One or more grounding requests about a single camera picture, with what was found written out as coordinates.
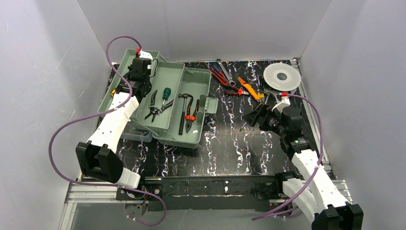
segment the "toolbox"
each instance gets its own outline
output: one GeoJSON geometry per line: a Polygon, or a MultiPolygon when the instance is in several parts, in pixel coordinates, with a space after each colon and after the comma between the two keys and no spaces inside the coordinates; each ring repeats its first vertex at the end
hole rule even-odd
{"type": "MultiPolygon", "coordinates": [[[[197,148],[202,134],[205,114],[215,114],[218,105],[218,99],[208,97],[211,71],[206,69],[186,68],[184,63],[167,62],[157,51],[147,52],[150,53],[153,58],[159,60],[158,63],[153,62],[151,66],[152,71],[156,72],[155,76],[150,78],[152,89],[130,117],[127,126],[132,126],[132,128],[126,128],[124,130],[131,130],[133,133],[123,133],[122,137],[131,137],[133,140],[151,141],[150,138],[140,137],[138,134],[150,136],[152,133],[153,138],[157,139],[161,144],[190,149],[197,148]],[[145,116],[150,112],[149,105],[153,92],[155,90],[158,91],[155,106],[161,107],[163,103],[162,94],[166,87],[171,89],[171,94],[166,100],[166,103],[173,99],[173,106],[161,114],[158,114],[154,122],[152,122],[151,118],[145,119],[145,116]],[[193,109],[196,107],[197,99],[200,101],[196,120],[192,123],[190,131],[188,133],[184,131],[182,135],[178,134],[184,102],[183,98],[178,98],[178,94],[180,93],[188,93],[193,96],[193,109]]],[[[132,63],[134,57],[135,50],[126,50],[118,68],[121,74],[124,75],[128,72],[128,66],[132,63]]],[[[110,107],[113,101],[110,92],[119,85],[120,80],[119,76],[114,76],[99,107],[99,113],[106,111],[110,107]]]]}

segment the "tape roll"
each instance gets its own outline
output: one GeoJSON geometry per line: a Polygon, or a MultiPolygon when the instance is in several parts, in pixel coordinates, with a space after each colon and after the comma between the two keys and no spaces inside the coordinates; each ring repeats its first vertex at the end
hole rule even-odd
{"type": "Polygon", "coordinates": [[[279,91],[292,91],[299,87],[302,77],[299,71],[288,64],[274,63],[265,68],[265,82],[279,91]]]}

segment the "black marble tabletop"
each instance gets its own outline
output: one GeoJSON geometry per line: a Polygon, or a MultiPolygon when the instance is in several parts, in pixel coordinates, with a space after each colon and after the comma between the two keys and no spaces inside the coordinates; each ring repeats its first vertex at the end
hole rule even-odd
{"type": "MultiPolygon", "coordinates": [[[[245,76],[253,88],[260,87],[259,76],[266,66],[289,61],[230,61],[224,62],[231,75],[245,76]]],[[[186,67],[209,69],[215,62],[191,62],[186,67]]],[[[258,103],[251,96],[227,96],[224,89],[212,78],[210,97],[219,100],[217,113],[206,115],[203,132],[197,149],[186,149],[160,144],[122,139],[117,155],[126,168],[142,176],[226,176],[275,175],[295,170],[279,144],[279,136],[258,128],[246,126],[242,115],[249,113],[258,103]]],[[[291,98],[291,104],[302,109],[303,133],[312,131],[300,99],[291,98]]]]}

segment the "wrench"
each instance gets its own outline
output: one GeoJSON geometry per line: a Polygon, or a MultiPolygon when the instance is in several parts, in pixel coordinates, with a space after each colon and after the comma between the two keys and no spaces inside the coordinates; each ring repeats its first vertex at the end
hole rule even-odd
{"type": "Polygon", "coordinates": [[[217,59],[217,63],[220,65],[221,70],[224,72],[224,75],[226,76],[226,78],[228,80],[228,84],[231,86],[235,86],[236,82],[231,79],[230,75],[228,75],[228,71],[226,71],[226,69],[224,68],[223,63],[221,63],[220,59],[217,59]]]}

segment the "orange utility knife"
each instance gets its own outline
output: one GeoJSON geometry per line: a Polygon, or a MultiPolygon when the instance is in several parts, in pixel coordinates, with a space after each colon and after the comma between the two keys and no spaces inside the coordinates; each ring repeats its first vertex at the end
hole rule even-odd
{"type": "Polygon", "coordinates": [[[246,83],[242,78],[238,78],[238,81],[241,83],[241,85],[247,89],[247,91],[251,94],[252,97],[254,97],[255,100],[259,100],[260,98],[264,97],[264,94],[257,94],[255,90],[248,84],[246,83]]]}

